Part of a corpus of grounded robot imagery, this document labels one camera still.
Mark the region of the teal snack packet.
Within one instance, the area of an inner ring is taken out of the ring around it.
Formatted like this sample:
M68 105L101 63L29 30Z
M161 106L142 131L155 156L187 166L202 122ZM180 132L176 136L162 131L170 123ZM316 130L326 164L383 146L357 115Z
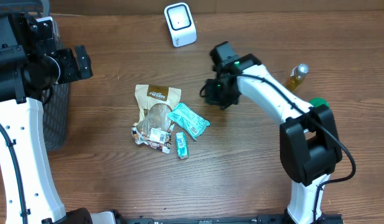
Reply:
M167 117L186 130L194 140L210 126L208 120L192 111L185 103L179 103Z

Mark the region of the brown cookie pouch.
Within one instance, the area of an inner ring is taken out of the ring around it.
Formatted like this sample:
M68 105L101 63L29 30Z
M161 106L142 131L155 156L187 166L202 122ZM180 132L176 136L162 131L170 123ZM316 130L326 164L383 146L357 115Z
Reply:
M167 131L172 121L167 115L179 104L182 90L168 86L136 85L135 98L139 107L136 129L149 136L151 129Z

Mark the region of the green Kleenex tissue pack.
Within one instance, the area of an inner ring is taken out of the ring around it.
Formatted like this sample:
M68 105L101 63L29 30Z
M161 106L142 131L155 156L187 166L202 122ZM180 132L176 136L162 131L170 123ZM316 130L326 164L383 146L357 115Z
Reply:
M180 159L189 158L189 148L187 146L187 139L183 132L176 133L177 153Z

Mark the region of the yellow bottle silver cap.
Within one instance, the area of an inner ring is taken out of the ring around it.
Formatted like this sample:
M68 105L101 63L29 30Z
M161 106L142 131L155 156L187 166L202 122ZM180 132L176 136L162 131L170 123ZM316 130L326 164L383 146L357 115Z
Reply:
M309 66L305 63L301 63L292 69L290 76L286 80L284 86L290 91L295 92L297 88L302 84L307 74L309 73Z

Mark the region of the small printed snack bag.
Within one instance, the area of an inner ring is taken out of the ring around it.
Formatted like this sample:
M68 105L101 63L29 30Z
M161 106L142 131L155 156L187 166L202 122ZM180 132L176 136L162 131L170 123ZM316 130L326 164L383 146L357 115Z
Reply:
M161 151L165 154L170 153L171 138L174 124L171 124L166 131L159 128L151 128L147 134L138 131L137 126L131 128L131 134L136 144L145 144L149 147Z

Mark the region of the green white tissue cup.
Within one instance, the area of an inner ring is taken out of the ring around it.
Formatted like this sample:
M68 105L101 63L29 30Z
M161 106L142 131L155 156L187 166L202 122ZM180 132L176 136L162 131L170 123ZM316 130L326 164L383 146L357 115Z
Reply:
M311 100L309 101L309 103L310 103L313 107L315 107L315 108L318 108L318 107L320 107L320 106L322 106L322 105L326 106L327 108L329 107L328 102L327 102L325 99L323 99L323 98L313 98L313 99L311 99Z

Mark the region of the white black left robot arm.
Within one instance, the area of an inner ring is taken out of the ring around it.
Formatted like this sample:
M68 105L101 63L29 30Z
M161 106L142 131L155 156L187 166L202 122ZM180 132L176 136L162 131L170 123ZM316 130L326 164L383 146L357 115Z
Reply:
M114 223L112 211L67 212L53 182L43 134L41 96L54 85L90 78L82 45L58 49L55 22L0 15L0 166L8 223Z

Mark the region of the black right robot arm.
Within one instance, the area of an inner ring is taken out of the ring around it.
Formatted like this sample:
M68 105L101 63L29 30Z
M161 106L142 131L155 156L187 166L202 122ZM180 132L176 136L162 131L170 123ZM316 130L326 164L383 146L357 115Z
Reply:
M342 223L340 215L321 212L323 183L342 160L331 110L315 107L280 84L252 54L211 52L214 79L201 94L208 104L225 109L240 95L253 100L279 127L282 166L292 180L291 199L284 215L258 218L258 223Z

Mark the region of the white barcode scanner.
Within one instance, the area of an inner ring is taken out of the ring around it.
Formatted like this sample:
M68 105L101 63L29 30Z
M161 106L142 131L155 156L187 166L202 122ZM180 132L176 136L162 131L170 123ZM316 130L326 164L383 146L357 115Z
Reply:
M197 30L187 3L178 2L166 6L164 16L174 47L193 44L197 40Z

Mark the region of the grey plastic mesh basket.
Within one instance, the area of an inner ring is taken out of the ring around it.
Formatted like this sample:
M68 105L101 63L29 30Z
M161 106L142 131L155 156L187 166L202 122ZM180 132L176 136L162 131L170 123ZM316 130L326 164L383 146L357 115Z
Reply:
M0 16L10 13L29 12L36 19L43 19L50 14L49 0L1 0ZM42 92L40 99L45 103L43 129L45 147L48 151L61 148L66 138L67 112L70 85L55 85Z

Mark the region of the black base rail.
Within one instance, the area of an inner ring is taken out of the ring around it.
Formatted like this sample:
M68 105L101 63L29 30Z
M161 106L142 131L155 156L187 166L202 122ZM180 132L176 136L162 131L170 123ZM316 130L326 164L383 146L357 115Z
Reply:
M250 218L179 218L179 219L163 219L154 220L152 218L120 218L114 223L126 224L281 224L293 223L291 218L285 218L285 215L258 215ZM69 223L92 224L98 221L92 221L91 218L82 218L80 221ZM317 223L323 224L343 224L341 215L322 215Z

